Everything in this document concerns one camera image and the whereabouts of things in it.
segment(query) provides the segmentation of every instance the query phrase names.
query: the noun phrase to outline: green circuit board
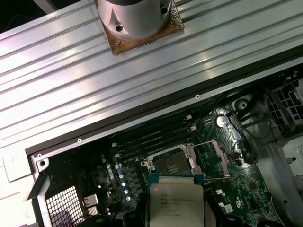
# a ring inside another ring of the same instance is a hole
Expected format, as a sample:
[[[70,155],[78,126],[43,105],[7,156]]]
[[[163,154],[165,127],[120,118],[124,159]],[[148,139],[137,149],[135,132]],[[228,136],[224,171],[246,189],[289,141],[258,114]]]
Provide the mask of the green circuit board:
[[[99,213],[106,214],[106,208],[111,206],[110,218],[119,212],[134,210],[139,195],[148,193],[150,172],[191,173],[179,145],[215,140],[228,160],[230,177],[224,179],[222,159],[212,143],[195,146],[196,163],[205,174],[205,195],[211,196],[224,213],[236,215],[252,227],[262,220],[279,222],[271,195],[254,164],[256,155],[240,123],[230,114],[232,105],[218,107],[210,114],[205,114],[207,109],[205,105],[197,106],[78,148],[81,150],[78,172],[81,170],[83,174],[77,174],[77,182],[81,182],[83,196],[97,195]],[[228,115],[230,123],[226,127],[215,124],[219,115]],[[75,160],[78,151],[74,150]],[[155,169],[149,171],[143,162],[154,154],[159,154],[153,159]]]

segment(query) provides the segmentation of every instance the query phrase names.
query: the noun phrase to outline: screw hole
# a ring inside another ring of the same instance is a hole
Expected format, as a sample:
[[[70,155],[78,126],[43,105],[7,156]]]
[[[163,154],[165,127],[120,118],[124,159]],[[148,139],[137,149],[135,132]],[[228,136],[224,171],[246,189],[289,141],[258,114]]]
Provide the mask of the screw hole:
[[[161,14],[166,14],[167,13],[167,8],[166,7],[163,7],[161,8]]]
[[[121,25],[118,25],[117,27],[116,27],[116,31],[117,32],[121,32],[123,30],[123,27],[121,26]]]

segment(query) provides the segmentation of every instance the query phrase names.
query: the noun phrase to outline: cylindrical metal fixture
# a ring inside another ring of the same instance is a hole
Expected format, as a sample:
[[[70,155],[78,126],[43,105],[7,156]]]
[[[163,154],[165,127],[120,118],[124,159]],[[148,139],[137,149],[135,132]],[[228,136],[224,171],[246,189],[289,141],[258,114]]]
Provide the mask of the cylindrical metal fixture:
[[[98,0],[98,10],[111,34],[135,41],[151,37],[165,25],[171,0]]]

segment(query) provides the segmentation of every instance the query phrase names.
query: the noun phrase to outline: copper base plate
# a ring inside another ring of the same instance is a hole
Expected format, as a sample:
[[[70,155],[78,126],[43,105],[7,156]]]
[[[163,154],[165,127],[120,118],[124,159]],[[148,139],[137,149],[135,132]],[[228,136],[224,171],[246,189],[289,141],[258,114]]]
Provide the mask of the copper base plate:
[[[153,35],[152,37],[149,37],[147,39],[142,39],[138,41],[125,41],[122,39],[119,39],[112,35],[107,28],[103,25],[104,31],[107,36],[107,41],[109,43],[110,49],[112,50],[112,53],[114,55],[123,53],[125,51],[134,49],[136,47],[140,47],[142,45],[152,43],[153,41],[156,41],[157,39],[166,37],[170,34],[176,33],[177,31],[183,30],[184,25],[182,22],[182,19],[178,13],[177,7],[174,3],[174,1],[171,1],[172,7],[171,7],[171,17],[168,20],[167,24],[162,28],[157,34]]]

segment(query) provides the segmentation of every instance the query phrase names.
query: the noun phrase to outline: ventilation grille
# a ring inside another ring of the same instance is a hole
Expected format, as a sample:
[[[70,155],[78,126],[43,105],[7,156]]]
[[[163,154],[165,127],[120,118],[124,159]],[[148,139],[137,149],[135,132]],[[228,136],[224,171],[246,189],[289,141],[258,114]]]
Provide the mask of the ventilation grille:
[[[53,227],[75,227],[84,215],[75,186],[46,200]]]
[[[303,87],[294,88],[293,85],[286,85],[273,91],[292,115],[296,124],[303,123],[303,100],[300,98],[299,90],[303,90]],[[288,125],[283,113],[275,102],[270,102],[270,111],[274,117],[283,120]]]

